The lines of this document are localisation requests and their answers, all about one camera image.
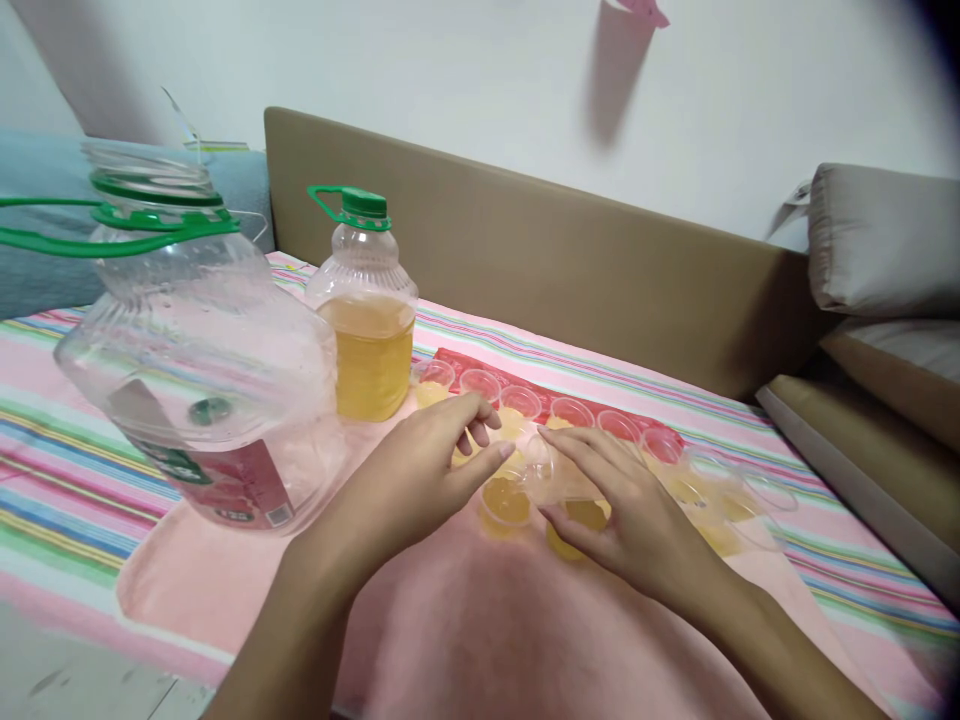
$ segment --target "small plastic bottle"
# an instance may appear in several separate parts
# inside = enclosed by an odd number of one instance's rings
[[[390,418],[407,396],[417,286],[400,265],[387,201],[353,187],[307,192],[340,224],[333,254],[311,278],[306,302],[337,334],[337,409],[366,422]],[[343,211],[318,196],[338,193]]]

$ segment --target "white wall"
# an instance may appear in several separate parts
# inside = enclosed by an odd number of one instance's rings
[[[284,105],[754,238],[822,161],[960,177],[899,0],[660,0],[652,39],[603,0],[14,2],[93,134],[180,142],[163,84],[209,139]]]
[[[0,128],[83,135],[8,0],[0,0]]]

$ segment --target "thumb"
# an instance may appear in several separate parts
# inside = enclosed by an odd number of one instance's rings
[[[600,533],[573,520],[560,505],[547,505],[538,507],[537,510],[553,525],[561,540],[597,560],[602,543]]]
[[[512,442],[497,442],[485,447],[468,462],[447,473],[447,481],[459,507],[493,475],[508,457],[513,455],[516,445]]]

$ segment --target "bottle label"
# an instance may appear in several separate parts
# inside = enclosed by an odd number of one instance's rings
[[[111,419],[127,439],[146,455],[180,494],[211,520],[233,527],[269,530],[293,518],[293,506],[277,466],[263,440],[235,450],[200,452],[171,448],[159,440],[174,436],[163,408],[142,380],[132,380],[108,399]],[[157,433],[152,440],[142,431],[124,427],[136,419]]]
[[[268,530],[293,518],[290,497],[263,440],[236,450],[198,452],[127,437],[181,495],[221,523]]]

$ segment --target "green handle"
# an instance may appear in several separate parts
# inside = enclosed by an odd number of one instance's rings
[[[344,212],[335,213],[323,200],[320,193],[339,195],[343,199]],[[349,185],[311,185],[307,195],[323,208],[334,222],[350,225],[361,230],[385,232],[393,222],[387,216],[387,201],[374,193]]]
[[[97,220],[102,220],[112,215],[112,213],[108,211],[108,209],[112,209],[109,203],[102,203],[99,200],[0,198],[0,208],[16,205],[87,205],[96,208],[91,214]],[[204,223],[203,225],[192,227],[184,227],[182,225],[172,227],[178,229],[174,232],[141,238],[140,240],[126,240],[118,243],[89,243],[76,242],[74,240],[59,240],[29,230],[16,230],[14,228],[0,226],[0,245],[9,245],[10,247],[32,250],[43,253],[44,255],[57,255],[59,257],[86,259],[130,257],[132,255],[142,255],[143,253],[153,252],[167,245],[196,240],[197,238],[207,237],[209,235],[237,232],[239,230],[239,223],[236,220],[230,219],[221,222]]]

